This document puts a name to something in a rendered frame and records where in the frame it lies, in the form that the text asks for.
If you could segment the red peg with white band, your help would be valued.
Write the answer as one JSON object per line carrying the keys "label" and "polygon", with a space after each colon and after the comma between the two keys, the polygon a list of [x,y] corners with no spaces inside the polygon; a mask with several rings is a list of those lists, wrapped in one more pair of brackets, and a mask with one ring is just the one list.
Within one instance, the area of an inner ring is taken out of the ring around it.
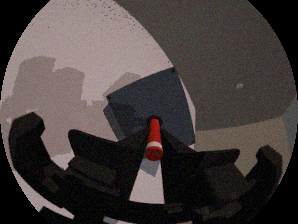
{"label": "red peg with white band", "polygon": [[146,160],[157,161],[164,157],[161,145],[160,121],[158,117],[150,117],[149,135],[145,147]]}

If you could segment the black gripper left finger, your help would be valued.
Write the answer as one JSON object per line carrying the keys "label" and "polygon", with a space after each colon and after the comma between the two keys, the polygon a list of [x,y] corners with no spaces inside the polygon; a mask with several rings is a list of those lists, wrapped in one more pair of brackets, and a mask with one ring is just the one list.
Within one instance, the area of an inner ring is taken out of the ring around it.
{"label": "black gripper left finger", "polygon": [[72,145],[74,156],[80,155],[88,161],[118,172],[122,198],[129,200],[137,173],[140,172],[138,168],[144,159],[148,135],[149,127],[145,127],[116,143],[113,140],[101,139],[78,129],[72,129],[68,132],[68,140]]}

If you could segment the dark grey flat panel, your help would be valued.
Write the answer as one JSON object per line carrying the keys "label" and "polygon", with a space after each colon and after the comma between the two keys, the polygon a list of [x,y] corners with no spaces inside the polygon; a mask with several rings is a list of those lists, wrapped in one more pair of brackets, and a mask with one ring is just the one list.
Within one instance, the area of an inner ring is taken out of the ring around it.
{"label": "dark grey flat panel", "polygon": [[176,65],[142,77],[106,95],[125,139],[149,127],[150,117],[158,117],[165,129],[185,145],[196,143],[196,135]]}

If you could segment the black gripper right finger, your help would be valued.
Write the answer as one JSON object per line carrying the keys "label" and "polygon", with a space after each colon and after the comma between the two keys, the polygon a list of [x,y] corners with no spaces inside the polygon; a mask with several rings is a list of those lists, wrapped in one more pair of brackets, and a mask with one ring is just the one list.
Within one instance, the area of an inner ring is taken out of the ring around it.
{"label": "black gripper right finger", "polygon": [[222,151],[196,152],[181,143],[177,137],[161,129],[161,145],[164,157],[161,160],[162,188],[165,204],[177,204],[178,194],[184,192],[202,169],[234,164],[241,149],[222,149]]}

